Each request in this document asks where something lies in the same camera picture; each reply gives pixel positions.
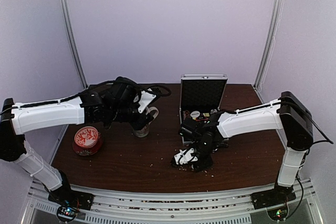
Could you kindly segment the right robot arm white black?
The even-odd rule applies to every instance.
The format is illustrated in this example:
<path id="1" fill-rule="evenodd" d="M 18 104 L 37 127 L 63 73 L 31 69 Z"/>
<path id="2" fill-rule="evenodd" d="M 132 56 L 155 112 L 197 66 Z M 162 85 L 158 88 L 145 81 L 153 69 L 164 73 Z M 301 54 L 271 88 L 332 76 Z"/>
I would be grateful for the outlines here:
<path id="1" fill-rule="evenodd" d="M 179 135 L 190 140 L 190 146 L 180 150 L 171 160 L 173 166 L 190 164 L 196 172 L 210 167 L 211 153 L 236 135 L 266 130 L 284 130 L 287 139 L 285 154 L 279 169 L 275 188 L 269 192 L 272 203 L 279 204 L 289 196 L 298 171 L 304 165 L 310 148 L 317 143 L 313 129 L 321 130 L 311 112 L 291 92 L 283 92 L 279 99 L 262 105 L 219 110 L 198 121 L 187 117 L 180 126 Z"/>

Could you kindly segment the white decorated mug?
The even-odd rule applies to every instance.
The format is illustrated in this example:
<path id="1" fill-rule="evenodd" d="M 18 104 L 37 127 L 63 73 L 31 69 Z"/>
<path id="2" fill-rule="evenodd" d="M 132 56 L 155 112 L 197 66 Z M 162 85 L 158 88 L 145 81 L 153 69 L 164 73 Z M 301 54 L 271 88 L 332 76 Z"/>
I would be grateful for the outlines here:
<path id="1" fill-rule="evenodd" d="M 139 120 L 131 125 L 133 134 L 138 138 L 146 137 L 150 131 L 150 124 L 156 119 L 158 114 L 158 108 L 154 106 L 147 107 L 139 117 Z"/>

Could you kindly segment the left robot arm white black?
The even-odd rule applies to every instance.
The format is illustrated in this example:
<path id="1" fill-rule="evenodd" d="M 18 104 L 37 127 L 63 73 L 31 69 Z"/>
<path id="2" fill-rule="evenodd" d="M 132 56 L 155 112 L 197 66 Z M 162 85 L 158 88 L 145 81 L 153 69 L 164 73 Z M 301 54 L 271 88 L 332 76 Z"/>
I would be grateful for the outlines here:
<path id="1" fill-rule="evenodd" d="M 65 173 L 45 164 L 24 134 L 59 125 L 99 122 L 105 129 L 113 122 L 127 122 L 137 131 L 154 119 L 145 110 L 162 96 L 158 87 L 145 88 L 124 77 L 108 84 L 110 88 L 100 92 L 96 92 L 93 85 L 58 100 L 14 103 L 12 98 L 6 99 L 1 111 L 1 159 L 18 164 L 42 182 L 51 195 L 64 205 L 71 205 L 76 197 Z"/>

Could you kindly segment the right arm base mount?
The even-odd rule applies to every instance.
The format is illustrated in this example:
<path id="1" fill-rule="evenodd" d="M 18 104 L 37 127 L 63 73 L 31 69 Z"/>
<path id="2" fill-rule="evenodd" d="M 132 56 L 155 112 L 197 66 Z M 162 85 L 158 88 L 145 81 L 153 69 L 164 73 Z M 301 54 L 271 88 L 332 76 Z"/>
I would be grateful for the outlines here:
<path id="1" fill-rule="evenodd" d="M 266 208 L 268 217 L 273 221 L 284 221 L 289 216 L 288 203 L 295 199 L 294 192 L 276 189 L 251 194 L 254 209 Z"/>

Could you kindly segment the aluminium poker case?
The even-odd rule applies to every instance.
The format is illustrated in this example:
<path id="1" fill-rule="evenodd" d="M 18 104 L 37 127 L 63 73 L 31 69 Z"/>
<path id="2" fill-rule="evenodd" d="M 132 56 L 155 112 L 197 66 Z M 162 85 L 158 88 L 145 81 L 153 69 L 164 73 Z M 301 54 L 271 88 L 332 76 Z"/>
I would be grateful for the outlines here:
<path id="1" fill-rule="evenodd" d="M 181 76 L 180 122 L 183 123 L 184 110 L 200 111 L 196 122 L 204 123 L 212 112 L 220 110 L 227 84 L 225 74 L 184 74 Z"/>

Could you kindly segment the white dealer button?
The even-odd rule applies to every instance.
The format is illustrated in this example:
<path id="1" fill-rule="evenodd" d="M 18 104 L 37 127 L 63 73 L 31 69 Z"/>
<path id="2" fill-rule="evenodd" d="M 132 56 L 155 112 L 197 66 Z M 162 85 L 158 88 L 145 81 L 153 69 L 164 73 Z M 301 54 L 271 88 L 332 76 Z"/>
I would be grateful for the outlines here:
<path id="1" fill-rule="evenodd" d="M 193 111 L 190 113 L 192 118 L 198 118 L 201 115 L 200 111 Z"/>

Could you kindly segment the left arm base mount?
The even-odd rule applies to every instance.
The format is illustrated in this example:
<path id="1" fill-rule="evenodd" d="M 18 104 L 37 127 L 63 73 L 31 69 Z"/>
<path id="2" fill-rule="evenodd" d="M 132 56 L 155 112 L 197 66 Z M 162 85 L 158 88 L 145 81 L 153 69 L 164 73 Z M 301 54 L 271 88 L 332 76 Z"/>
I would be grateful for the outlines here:
<path id="1" fill-rule="evenodd" d="M 94 195 L 81 191 L 73 191 L 69 200 L 61 200 L 52 193 L 49 193 L 48 200 L 59 205 L 56 210 L 56 217 L 64 223 L 74 221 L 83 214 L 83 210 L 90 210 L 93 204 Z"/>

